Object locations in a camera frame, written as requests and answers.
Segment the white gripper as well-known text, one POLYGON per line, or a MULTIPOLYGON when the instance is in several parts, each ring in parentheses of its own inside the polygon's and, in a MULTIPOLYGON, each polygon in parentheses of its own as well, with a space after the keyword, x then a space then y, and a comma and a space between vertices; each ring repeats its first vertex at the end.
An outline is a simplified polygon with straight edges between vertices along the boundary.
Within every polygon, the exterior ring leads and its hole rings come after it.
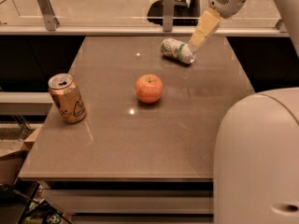
POLYGON ((247 0, 208 0, 209 8, 203 12, 199 22, 188 42, 188 47, 192 52, 196 52, 204 45, 207 39, 213 35, 221 21, 232 17, 245 4, 247 0))

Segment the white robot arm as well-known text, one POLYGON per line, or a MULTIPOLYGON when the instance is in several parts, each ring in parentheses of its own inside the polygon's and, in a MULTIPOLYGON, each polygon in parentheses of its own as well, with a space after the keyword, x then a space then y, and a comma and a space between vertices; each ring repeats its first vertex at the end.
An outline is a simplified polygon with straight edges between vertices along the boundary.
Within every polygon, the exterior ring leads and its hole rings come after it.
MULTIPOLYGON (((197 51, 246 0, 208 0, 189 41, 197 51)), ((274 0, 299 54, 298 0, 274 0)), ((214 224, 299 224, 299 90, 262 91, 233 105, 217 133, 214 224)))

